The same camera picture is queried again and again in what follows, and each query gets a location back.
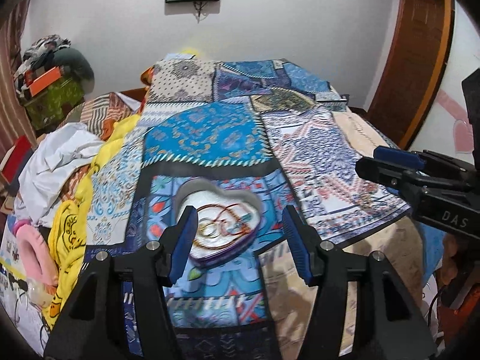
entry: metal screw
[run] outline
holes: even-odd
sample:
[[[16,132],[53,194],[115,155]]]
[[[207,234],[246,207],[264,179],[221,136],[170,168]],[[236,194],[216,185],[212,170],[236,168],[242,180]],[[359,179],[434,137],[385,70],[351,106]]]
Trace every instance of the metal screw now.
[[[147,242],[147,249],[150,251],[156,251],[160,246],[160,242],[158,241],[149,241]]]
[[[320,247],[324,250],[324,251],[331,251],[335,245],[333,244],[333,242],[331,241],[322,241],[320,243]]]
[[[371,256],[377,261],[382,261],[385,258],[385,255],[383,254],[383,252],[379,250],[375,250],[374,252],[372,252]]]
[[[102,251],[99,251],[96,255],[95,255],[95,258],[98,260],[98,261],[104,261],[107,259],[107,257],[109,256],[109,254],[102,250]]]

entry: yellow object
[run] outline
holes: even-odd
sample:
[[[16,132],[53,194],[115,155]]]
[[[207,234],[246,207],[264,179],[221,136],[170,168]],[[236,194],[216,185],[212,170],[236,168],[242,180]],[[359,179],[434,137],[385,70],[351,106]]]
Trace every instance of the yellow object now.
[[[42,310],[50,328],[54,326],[75,287],[82,267],[87,214],[93,198],[92,175],[120,151],[125,136],[135,128],[139,119],[140,115],[132,115],[114,124],[112,135],[93,158],[90,170],[78,184],[75,201],[63,202],[55,214],[49,234],[49,249],[50,255],[58,265],[58,287],[50,306]]]

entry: white sheet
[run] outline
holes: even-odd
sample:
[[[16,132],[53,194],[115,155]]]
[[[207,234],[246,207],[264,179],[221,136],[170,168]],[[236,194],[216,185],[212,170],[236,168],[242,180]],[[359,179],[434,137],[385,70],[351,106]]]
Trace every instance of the white sheet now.
[[[13,205],[18,219],[51,227],[63,184],[92,162],[104,143],[86,128],[84,123],[67,123],[40,142],[19,177],[22,199],[15,198]]]

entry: wooden door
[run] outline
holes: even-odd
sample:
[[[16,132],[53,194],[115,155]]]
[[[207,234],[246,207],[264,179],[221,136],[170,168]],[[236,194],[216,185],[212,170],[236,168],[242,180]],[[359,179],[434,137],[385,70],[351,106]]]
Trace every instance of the wooden door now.
[[[451,0],[400,0],[387,64],[368,120],[401,148],[426,116],[440,84],[451,39]]]

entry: blue gripper pad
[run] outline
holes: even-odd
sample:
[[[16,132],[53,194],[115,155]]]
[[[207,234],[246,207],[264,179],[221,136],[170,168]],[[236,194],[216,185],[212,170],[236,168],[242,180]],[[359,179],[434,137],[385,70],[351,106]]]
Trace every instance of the blue gripper pad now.
[[[297,211],[291,205],[285,207],[282,212],[282,224],[298,276],[306,285],[314,285],[311,258],[315,256],[316,246],[321,241],[320,237],[313,227],[302,222]]]
[[[417,154],[385,146],[378,146],[373,151],[373,157],[376,160],[415,170],[422,170],[425,167],[425,162]]]
[[[165,229],[160,237],[165,252],[171,255],[169,280],[172,285],[183,275],[197,228],[198,212],[195,207],[187,206],[177,225]]]

